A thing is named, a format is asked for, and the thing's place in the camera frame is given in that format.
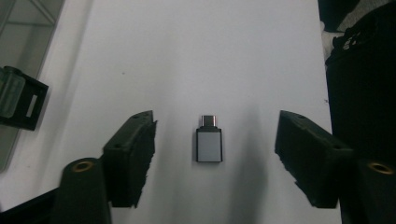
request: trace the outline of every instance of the black plastic part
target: black plastic part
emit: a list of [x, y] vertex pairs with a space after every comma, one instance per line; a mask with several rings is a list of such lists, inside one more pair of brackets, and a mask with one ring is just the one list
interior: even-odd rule
[[358, 161], [358, 185], [370, 224], [396, 223], [396, 167], [382, 161]]
[[[10, 73], [12, 76], [22, 77], [25, 79], [25, 85], [13, 116], [11, 118], [0, 116], [0, 124], [33, 131], [37, 125], [49, 87], [34, 78], [25, 75], [17, 68], [6, 66], [4, 67], [4, 73]], [[27, 114], [34, 96], [36, 96], [35, 105], [30, 117], [28, 117]]]
[[353, 158], [353, 150], [310, 119], [281, 111], [276, 154], [309, 202], [318, 208], [334, 208], [339, 182]]
[[325, 30], [334, 32], [360, 0], [318, 0], [320, 20]]
[[113, 207], [137, 207], [155, 152], [156, 126], [152, 111], [136, 114], [105, 145], [102, 161]]
[[57, 189], [0, 214], [1, 224], [48, 224]]
[[64, 168], [50, 224], [77, 223], [111, 223], [103, 167], [98, 159], [81, 159]]
[[396, 2], [334, 40], [327, 60], [332, 133], [359, 158], [396, 162]]
[[369, 224], [366, 211], [357, 190], [357, 169], [354, 166], [351, 175], [341, 182], [340, 211], [343, 224]]

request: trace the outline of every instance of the white table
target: white table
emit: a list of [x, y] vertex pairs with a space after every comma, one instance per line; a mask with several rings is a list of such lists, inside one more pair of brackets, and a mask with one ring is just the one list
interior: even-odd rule
[[[40, 77], [47, 108], [0, 174], [1, 208], [57, 187], [67, 163], [99, 157], [152, 109], [148, 181], [136, 210], [112, 209], [114, 223], [340, 223], [274, 153], [281, 109], [330, 130], [321, 46], [316, 0], [66, 1]], [[223, 130], [217, 165], [192, 160], [203, 114]]]

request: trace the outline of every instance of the black device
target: black device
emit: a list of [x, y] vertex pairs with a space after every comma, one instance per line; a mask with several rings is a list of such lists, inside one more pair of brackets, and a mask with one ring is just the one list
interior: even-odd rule
[[396, 223], [396, 2], [335, 38], [326, 61], [332, 135], [281, 111], [276, 153], [309, 202], [343, 224]]
[[17, 68], [0, 68], [0, 124], [33, 131], [48, 88]]
[[360, 0], [318, 0], [319, 16], [325, 24], [325, 30], [336, 32], [347, 14], [352, 12], [359, 2]]
[[101, 158], [69, 163], [60, 187], [0, 213], [1, 224], [109, 224], [113, 207], [137, 207], [151, 158], [157, 122], [152, 111], [130, 117]]
[[221, 129], [217, 127], [216, 116], [202, 116], [202, 126], [196, 130], [196, 160], [199, 162], [223, 160]]

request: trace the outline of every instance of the brass insert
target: brass insert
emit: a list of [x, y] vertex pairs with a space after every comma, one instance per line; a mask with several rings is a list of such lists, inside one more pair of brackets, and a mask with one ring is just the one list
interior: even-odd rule
[[72, 168], [73, 172], [79, 173], [79, 172], [84, 172], [93, 167], [93, 162], [91, 161], [81, 161], [77, 164], [75, 164]]
[[372, 170], [377, 171], [383, 175], [393, 175], [394, 174], [394, 171], [390, 167], [388, 167], [387, 165], [378, 163], [378, 162], [374, 162], [374, 161], [370, 162], [370, 163], [368, 163], [368, 166]]

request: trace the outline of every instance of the usb adapter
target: usb adapter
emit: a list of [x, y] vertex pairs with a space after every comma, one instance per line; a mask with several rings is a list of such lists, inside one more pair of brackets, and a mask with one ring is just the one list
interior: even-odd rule
[[221, 129], [216, 122], [216, 116], [202, 116], [202, 126], [196, 131], [196, 160], [199, 162], [222, 161]]

